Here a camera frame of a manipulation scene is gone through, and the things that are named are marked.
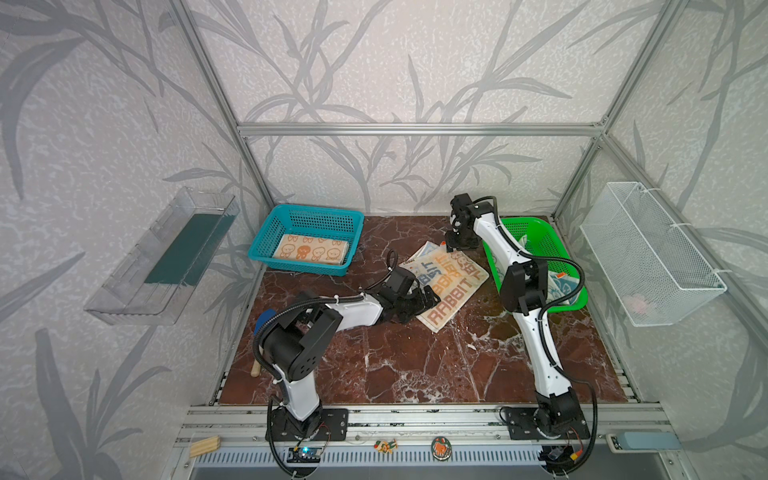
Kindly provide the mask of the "rabbit lettered towel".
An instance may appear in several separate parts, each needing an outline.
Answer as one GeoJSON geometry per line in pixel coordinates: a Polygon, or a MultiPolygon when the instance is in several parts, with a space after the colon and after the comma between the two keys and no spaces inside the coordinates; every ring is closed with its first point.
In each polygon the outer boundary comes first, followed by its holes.
{"type": "Polygon", "coordinates": [[[444,242],[426,242],[400,266],[440,297],[435,307],[417,316],[433,333],[438,333],[489,278],[489,273],[465,253],[448,252],[444,242]]]}

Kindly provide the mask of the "orange rabbit towel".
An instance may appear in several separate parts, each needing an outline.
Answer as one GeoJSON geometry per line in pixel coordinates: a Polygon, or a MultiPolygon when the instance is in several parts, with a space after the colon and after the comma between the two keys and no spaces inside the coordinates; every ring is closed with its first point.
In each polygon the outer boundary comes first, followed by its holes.
{"type": "Polygon", "coordinates": [[[284,234],[272,257],[303,263],[341,265],[349,251],[349,243],[322,237],[284,234]]]}

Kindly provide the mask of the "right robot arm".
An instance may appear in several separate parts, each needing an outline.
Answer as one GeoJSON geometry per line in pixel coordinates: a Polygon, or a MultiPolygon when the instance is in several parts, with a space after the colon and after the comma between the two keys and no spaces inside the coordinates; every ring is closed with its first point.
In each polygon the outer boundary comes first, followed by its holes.
{"type": "Polygon", "coordinates": [[[596,433],[598,412],[592,411],[592,426],[587,426],[576,383],[590,391],[592,406],[597,406],[594,387],[586,380],[567,374],[557,354],[550,330],[549,311],[583,290],[584,279],[559,298],[548,297],[549,264],[568,264],[579,275],[583,269],[576,262],[562,257],[530,253],[502,224],[497,201],[493,196],[472,199],[463,193],[450,202],[451,227],[445,234],[449,251],[468,251],[486,245],[493,256],[497,276],[501,279],[498,295],[504,310],[517,322],[523,335],[532,365],[537,401],[534,416],[536,428],[546,438],[559,438],[572,431],[596,433]]]}

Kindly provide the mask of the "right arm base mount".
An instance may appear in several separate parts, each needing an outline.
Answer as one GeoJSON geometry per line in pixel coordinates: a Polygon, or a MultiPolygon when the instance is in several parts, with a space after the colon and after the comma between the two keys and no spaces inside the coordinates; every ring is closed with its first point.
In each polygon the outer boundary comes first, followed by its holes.
{"type": "Polygon", "coordinates": [[[571,420],[551,420],[546,411],[534,407],[502,406],[502,423],[511,440],[568,440],[591,438],[590,425],[583,414],[571,420]]]}

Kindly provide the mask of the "teal plastic basket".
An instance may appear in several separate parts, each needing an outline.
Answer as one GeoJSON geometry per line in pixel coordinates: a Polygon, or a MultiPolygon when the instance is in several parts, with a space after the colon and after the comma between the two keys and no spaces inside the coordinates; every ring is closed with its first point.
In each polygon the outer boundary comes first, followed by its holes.
{"type": "Polygon", "coordinates": [[[344,276],[363,224],[357,211],[279,205],[262,224],[248,257],[276,270],[344,276]]]}

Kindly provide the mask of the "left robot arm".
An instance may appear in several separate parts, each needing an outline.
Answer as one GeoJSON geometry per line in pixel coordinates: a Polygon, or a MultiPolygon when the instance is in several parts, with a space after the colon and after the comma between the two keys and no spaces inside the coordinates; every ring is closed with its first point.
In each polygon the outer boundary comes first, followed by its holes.
{"type": "Polygon", "coordinates": [[[254,358],[280,388],[288,419],[297,426],[313,425],[322,413],[315,370],[337,333],[393,320],[406,324],[440,301],[431,286],[399,266],[355,295],[304,291],[283,310],[267,310],[259,317],[254,358]]]}

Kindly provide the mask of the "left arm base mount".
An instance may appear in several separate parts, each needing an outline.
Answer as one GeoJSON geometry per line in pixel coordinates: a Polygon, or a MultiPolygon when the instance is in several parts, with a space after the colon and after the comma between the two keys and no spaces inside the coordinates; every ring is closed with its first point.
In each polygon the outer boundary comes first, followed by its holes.
{"type": "Polygon", "coordinates": [[[348,409],[318,407],[306,419],[298,420],[286,407],[268,414],[268,433],[274,441],[344,441],[349,423],[348,409]]]}

